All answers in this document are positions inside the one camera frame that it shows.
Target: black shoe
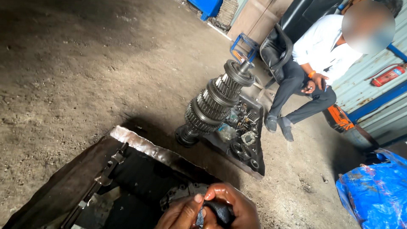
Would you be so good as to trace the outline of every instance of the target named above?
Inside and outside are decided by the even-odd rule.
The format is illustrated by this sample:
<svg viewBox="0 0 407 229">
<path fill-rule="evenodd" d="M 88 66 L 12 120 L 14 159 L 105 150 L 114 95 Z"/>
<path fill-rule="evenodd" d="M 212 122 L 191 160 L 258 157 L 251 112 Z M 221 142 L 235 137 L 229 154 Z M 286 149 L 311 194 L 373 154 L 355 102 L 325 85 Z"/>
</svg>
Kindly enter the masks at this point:
<svg viewBox="0 0 407 229">
<path fill-rule="evenodd" d="M 266 126 L 267 130 L 271 133 L 276 132 L 277 130 L 277 117 L 268 114 L 266 118 L 264 118 L 264 125 Z"/>
<path fill-rule="evenodd" d="M 282 118 L 278 118 L 277 123 L 280 126 L 285 139 L 287 139 L 287 141 L 294 141 L 293 134 L 291 133 L 291 126 L 284 126 Z"/>
</svg>

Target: orange wristband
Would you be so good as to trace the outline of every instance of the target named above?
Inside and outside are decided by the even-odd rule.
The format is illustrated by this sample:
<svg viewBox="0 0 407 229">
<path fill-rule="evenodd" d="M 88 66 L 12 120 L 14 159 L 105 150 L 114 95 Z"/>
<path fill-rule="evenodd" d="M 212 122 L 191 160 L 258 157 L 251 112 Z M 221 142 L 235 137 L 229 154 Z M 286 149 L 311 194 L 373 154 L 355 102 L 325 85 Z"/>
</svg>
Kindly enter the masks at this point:
<svg viewBox="0 0 407 229">
<path fill-rule="evenodd" d="M 308 77 L 309 77 L 309 78 L 312 78 L 312 76 L 313 76 L 315 73 L 317 73 L 317 72 L 316 72 L 316 71 L 310 72 L 310 73 L 308 74 Z"/>
</svg>

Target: dark trousers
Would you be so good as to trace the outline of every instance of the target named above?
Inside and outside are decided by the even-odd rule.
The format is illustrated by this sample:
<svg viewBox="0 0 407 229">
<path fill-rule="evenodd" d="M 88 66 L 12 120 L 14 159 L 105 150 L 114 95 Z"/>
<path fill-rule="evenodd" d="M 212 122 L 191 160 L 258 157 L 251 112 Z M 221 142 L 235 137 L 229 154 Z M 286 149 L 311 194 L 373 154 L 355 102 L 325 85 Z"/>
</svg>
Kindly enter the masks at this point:
<svg viewBox="0 0 407 229">
<path fill-rule="evenodd" d="M 304 72 L 299 64 L 290 59 L 283 67 L 284 80 L 277 90 L 276 97 L 274 98 L 273 105 L 271 106 L 269 114 L 278 116 L 282 106 L 287 102 L 288 98 L 294 93 L 301 93 L 301 90 L 306 86 L 310 80 L 308 75 Z M 291 123 L 295 124 L 308 117 L 319 113 L 336 102 L 336 94 L 329 86 L 324 92 L 318 86 L 309 96 L 312 101 L 304 104 L 302 107 L 296 109 L 290 114 L 286 115 Z"/>
</svg>

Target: blue container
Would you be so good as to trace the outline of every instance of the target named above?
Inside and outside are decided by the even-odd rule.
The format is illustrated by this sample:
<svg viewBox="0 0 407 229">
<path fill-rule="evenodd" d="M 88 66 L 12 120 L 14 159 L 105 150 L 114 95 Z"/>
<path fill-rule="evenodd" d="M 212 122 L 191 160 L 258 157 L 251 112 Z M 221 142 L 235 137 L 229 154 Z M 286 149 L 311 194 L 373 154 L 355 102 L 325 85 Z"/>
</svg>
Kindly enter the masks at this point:
<svg viewBox="0 0 407 229">
<path fill-rule="evenodd" d="M 208 17 L 216 17 L 223 0 L 188 0 L 200 11 L 202 11 L 201 20 L 206 21 Z"/>
</svg>

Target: hand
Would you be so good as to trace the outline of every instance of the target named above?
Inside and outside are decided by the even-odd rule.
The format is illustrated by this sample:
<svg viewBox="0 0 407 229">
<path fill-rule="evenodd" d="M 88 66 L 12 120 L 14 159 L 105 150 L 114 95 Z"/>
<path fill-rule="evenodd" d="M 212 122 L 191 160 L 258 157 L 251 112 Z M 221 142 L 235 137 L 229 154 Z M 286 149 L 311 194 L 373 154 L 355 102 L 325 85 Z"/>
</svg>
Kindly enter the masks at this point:
<svg viewBox="0 0 407 229">
<path fill-rule="evenodd" d="M 233 206 L 233 213 L 236 216 L 231 229 L 259 229 L 260 221 L 258 219 L 255 204 L 239 192 L 229 183 L 217 183 L 209 186 L 205 200 L 221 199 Z M 216 216 L 209 207 L 204 207 L 202 214 L 203 229 L 223 229 L 217 224 Z"/>
<path fill-rule="evenodd" d="M 320 90 L 324 91 L 325 88 L 322 88 L 322 82 L 321 81 L 322 81 L 322 79 L 328 80 L 329 77 L 326 77 L 326 76 L 324 76 L 323 74 L 320 74 L 320 73 L 314 73 L 312 75 L 311 79 L 312 79 L 312 81 L 314 81 L 314 83 L 318 86 L 318 88 Z"/>
<path fill-rule="evenodd" d="M 155 229 L 190 229 L 197 221 L 204 198 L 201 194 L 173 203 L 161 216 Z"/>
<path fill-rule="evenodd" d="M 314 92 L 314 90 L 315 90 L 315 83 L 314 83 L 314 81 L 310 80 L 310 81 L 308 81 L 306 87 L 301 90 L 301 92 L 303 92 L 305 94 L 311 94 L 312 92 Z"/>
</svg>

